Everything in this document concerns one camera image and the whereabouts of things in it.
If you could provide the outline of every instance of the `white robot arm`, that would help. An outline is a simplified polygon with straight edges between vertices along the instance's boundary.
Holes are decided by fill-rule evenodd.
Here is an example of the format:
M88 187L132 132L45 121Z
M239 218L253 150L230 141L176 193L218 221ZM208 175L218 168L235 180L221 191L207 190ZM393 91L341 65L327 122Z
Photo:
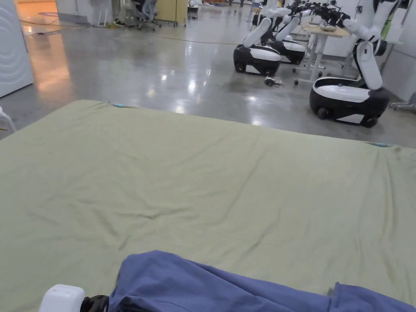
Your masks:
M400 0L378 0L377 10L374 14L370 27L363 23L351 20L351 18L339 11L328 7L315 10L315 13L326 20L330 25L345 28L348 32L358 37L356 49L356 60L362 78L368 89L378 90L383 86L380 70L377 66L373 43L380 40L381 31L385 21Z
M384 24L398 2L399 0L381 1L375 12L373 23L370 28L365 27L356 20L345 20L344 26L350 33L356 35L358 38L369 42L376 42L380 39Z
M276 41L283 41L288 35L290 35L300 24L300 20L302 17L310 16L312 14L312 10L306 10L303 12L300 12L294 16L286 15L283 18L283 23L286 24L283 26L283 28L276 33L275 40Z
M282 17L291 13L291 10L285 8L270 9L266 12L265 18L260 25L254 29L243 41L243 46L250 48L253 44L260 42L260 38L269 30L272 25L271 18Z

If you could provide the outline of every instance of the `polished concrete floor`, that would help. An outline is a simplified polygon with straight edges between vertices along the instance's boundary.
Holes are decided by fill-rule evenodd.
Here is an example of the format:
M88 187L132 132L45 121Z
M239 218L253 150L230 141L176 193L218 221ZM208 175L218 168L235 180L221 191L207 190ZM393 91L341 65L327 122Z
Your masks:
M309 109L311 85L294 86L298 74L292 66L279 69L285 83L280 88L264 85L261 76L236 73L233 50L247 33L248 12L248 6L204 7L186 28L165 25L140 32L89 27L27 37L35 83L1 98L0 105L18 129L72 101L96 99L416 147L412 113L388 109L372 129L321 121ZM337 63L327 66L333 74L340 71ZM0 131L0 138L6 135Z
M16 8L26 36L59 32L77 26L59 21L55 2L20 3Z

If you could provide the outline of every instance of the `mattress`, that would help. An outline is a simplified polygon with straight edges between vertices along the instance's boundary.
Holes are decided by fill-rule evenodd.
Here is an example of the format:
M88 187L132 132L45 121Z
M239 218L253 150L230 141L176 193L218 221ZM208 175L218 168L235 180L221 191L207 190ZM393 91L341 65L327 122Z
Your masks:
M78 101L0 151L2 311L55 284L110 294L126 256L156 249L415 303L413 149Z

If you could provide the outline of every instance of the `blue garment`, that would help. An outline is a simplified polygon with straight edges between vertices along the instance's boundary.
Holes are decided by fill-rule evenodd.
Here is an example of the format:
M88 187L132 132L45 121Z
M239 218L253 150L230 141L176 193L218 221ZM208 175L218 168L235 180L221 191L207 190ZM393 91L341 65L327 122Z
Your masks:
M416 312L373 291L335 285L331 297L151 251L122 263L110 312Z

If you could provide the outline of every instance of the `white table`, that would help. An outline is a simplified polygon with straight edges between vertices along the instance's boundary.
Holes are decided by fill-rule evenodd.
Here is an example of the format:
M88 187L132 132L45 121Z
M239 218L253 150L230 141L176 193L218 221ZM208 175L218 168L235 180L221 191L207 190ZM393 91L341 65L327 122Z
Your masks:
M324 31L321 29L320 26L317 25L311 25L309 23L302 24L302 28L304 31L308 32L309 34L315 35L312 49L309 54L308 62L306 63L305 67L298 67L298 70L312 72L311 77L309 79L296 79L295 84L298 84L299 81L302 82L310 82L313 83L318 77L318 71L319 71L319 65L322 60L325 44L328 40L328 37L335 37L335 38L342 38L342 37L348 37L350 34L346 30L343 30L339 27L333 32Z

